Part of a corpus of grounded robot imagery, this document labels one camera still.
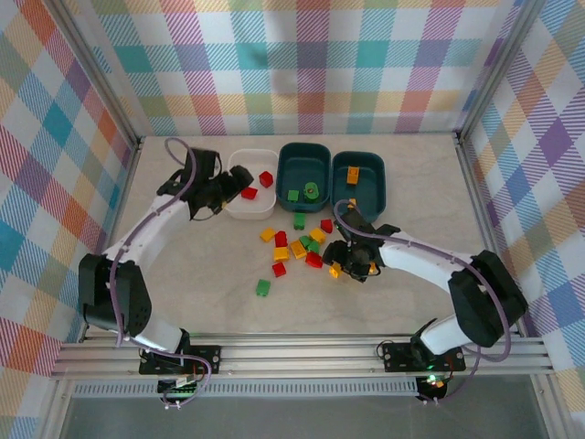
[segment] marble surface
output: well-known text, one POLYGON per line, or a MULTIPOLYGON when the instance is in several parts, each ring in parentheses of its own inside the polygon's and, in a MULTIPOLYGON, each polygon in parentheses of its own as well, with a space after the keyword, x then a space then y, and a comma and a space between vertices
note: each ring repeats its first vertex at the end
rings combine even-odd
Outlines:
MULTIPOLYGON (((481 237, 449 135, 315 135, 184 137, 190 145, 217 150, 224 163, 240 148, 279 151, 290 142, 326 145, 332 155, 369 151, 386 164, 387 208, 375 225, 390 223, 415 238, 458 252, 477 253, 481 237)), ((150 206, 156 189, 177 169, 163 137, 147 137, 117 236, 150 206)), ((173 150, 183 157, 181 146, 173 150)), ((327 207, 308 214, 306 229, 332 216, 327 207)), ((227 212, 191 222, 167 245, 145 276, 155 312, 191 332, 217 333, 412 333, 434 317, 452 313, 451 298, 408 273, 385 270, 364 284, 303 260, 286 263, 275 279, 273 243, 259 234, 268 226, 286 230, 293 215, 277 205, 262 221, 231 218, 227 212), (258 280, 271 281, 270 294, 257 297, 258 280)), ((329 235, 328 241, 339 235, 329 235)))

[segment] plaid wall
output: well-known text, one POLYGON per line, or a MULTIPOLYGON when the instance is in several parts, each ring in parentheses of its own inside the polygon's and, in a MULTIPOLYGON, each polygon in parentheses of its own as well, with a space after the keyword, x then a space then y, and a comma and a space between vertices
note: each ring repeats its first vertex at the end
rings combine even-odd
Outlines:
POLYGON ((549 0, 472 136, 507 266, 585 435, 585 1, 549 0))
POLYGON ((31 437, 130 148, 40 0, 0 0, 0 438, 31 437))
POLYGON ((68 0, 136 130, 449 132, 522 0, 68 0))

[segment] purple cable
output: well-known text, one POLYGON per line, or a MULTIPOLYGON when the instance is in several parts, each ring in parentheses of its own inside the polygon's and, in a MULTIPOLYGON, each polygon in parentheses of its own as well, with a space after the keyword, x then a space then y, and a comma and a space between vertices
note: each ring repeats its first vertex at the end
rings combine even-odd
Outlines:
POLYGON ((457 257, 455 257, 447 252, 443 252, 441 250, 435 249, 435 248, 433 248, 429 245, 423 244, 421 242, 409 241, 409 240, 405 240, 402 238, 395 238, 392 236, 377 235, 375 233, 365 233, 361 230, 354 229, 353 227, 351 227, 349 224, 347 224, 345 221, 343 221, 341 219, 341 215, 339 214, 339 207, 342 204, 353 206, 354 209, 356 209, 357 212, 359 212, 360 214, 361 214, 361 211, 356 206, 356 204, 352 203, 348 199, 340 199, 339 201, 337 201, 335 203, 335 205, 333 207, 333 213, 334 213, 335 219, 344 229, 354 233, 355 235, 363 236, 364 238, 371 238, 371 239, 375 239, 375 240, 384 240, 384 241, 388 241, 388 242, 396 242, 397 244, 406 244, 408 246, 423 250, 424 252, 429 252, 431 254, 440 256, 444 259, 447 259, 448 261, 456 262, 457 264, 459 264, 462 267, 469 270, 477 278, 477 280, 484 286, 485 291, 488 293, 488 295, 492 299, 492 302, 494 302, 495 309, 497 311, 498 316, 500 317, 500 321, 502 322, 502 327, 504 328, 504 336, 505 336, 504 352, 499 356, 493 357, 491 355, 482 354, 481 347, 479 347, 479 346, 477 347, 477 351, 473 351, 472 349, 468 349, 466 347, 463 347, 467 352, 475 354, 477 356, 477 359, 475 360, 475 364, 473 365, 472 371, 469 374, 469 378, 467 380, 465 380, 465 382, 461 386, 459 386, 453 393, 451 393, 449 395, 450 397, 453 396, 455 393, 461 391, 461 389, 463 389, 467 386, 467 382, 470 380, 470 378, 473 377, 473 375, 475 375, 475 372, 477 371, 477 369, 479 367, 480 359, 485 359, 487 361, 492 361, 492 362, 499 362, 499 361, 504 361, 508 357, 508 355, 510 354, 510 350, 512 348, 512 339, 511 339, 511 335, 510 335, 510 327, 508 324, 508 319, 505 316, 505 311, 504 311, 504 308, 502 307, 502 304, 500 303, 499 299, 497 298, 497 295, 495 294, 494 288, 492 288, 492 286, 485 280, 485 278, 482 276, 481 273, 479 273, 479 271, 477 271, 472 265, 463 261, 462 259, 457 258, 457 257))
MULTIPOLYGON (((123 336, 124 336, 124 329, 123 329, 122 310, 120 309, 120 303, 118 301, 118 294, 116 292, 116 271, 118 270, 118 263, 120 262, 120 259, 122 258, 123 254, 124 254, 124 249, 126 247, 130 246, 133 239, 144 228, 144 226, 146 226, 146 224, 148 224, 154 217, 160 215, 160 213, 162 211, 164 211, 169 206, 171 206, 173 203, 175 203, 178 199, 180 199, 180 197, 189 189, 189 187, 191 186, 191 184, 193 184, 193 181, 195 180, 195 174, 197 171, 197 162, 195 159, 195 154, 193 154, 193 151, 191 150, 189 145, 186 142, 184 142, 183 140, 181 140, 177 137, 167 137, 165 139, 165 149, 173 157, 173 159, 177 163, 183 165, 183 163, 180 160, 178 160, 171 153, 171 151, 168 147, 168 144, 170 141, 178 142, 186 148, 187 153, 189 154, 189 157, 191 158, 191 162, 193 163, 193 167, 191 169, 191 175, 189 176, 189 179, 186 182, 185 187, 183 187, 181 190, 179 190, 179 192, 174 197, 172 197, 169 201, 167 201, 163 206, 161 206, 157 210, 148 214, 146 217, 144 217, 144 219, 142 221, 140 221, 140 223, 130 232, 130 234, 128 235, 128 238, 126 238, 126 240, 123 242, 122 247, 120 248, 120 250, 118 250, 118 253, 116 253, 116 256, 114 257, 114 259, 112 261, 112 267, 110 268, 110 298, 112 299, 113 313, 116 317, 116 324, 118 325, 118 336, 116 338, 116 347, 117 348, 119 348, 120 345, 122 344, 122 340, 123 340, 123 336)), ((175 353, 171 353, 171 352, 165 352, 165 351, 159 350, 159 349, 152 349, 152 348, 147 347, 146 345, 143 345, 142 343, 139 343, 138 341, 136 341, 132 338, 130 339, 130 341, 132 341, 135 345, 137 345, 141 348, 144 348, 144 349, 148 349, 152 352, 155 352, 158 355, 162 355, 162 356, 169 357, 172 359, 192 359, 192 360, 199 361, 199 362, 203 363, 207 368, 207 373, 206 373, 205 381, 201 385, 200 389, 204 389, 207 386, 207 384, 209 383, 209 379, 211 378, 211 365, 209 364, 209 362, 206 359, 203 359, 201 357, 197 357, 194 355, 175 354, 175 353)), ((190 398, 184 400, 182 404, 177 404, 176 407, 177 408, 182 407, 183 405, 191 402, 194 397, 195 397, 195 394, 193 396, 191 396, 190 398)))

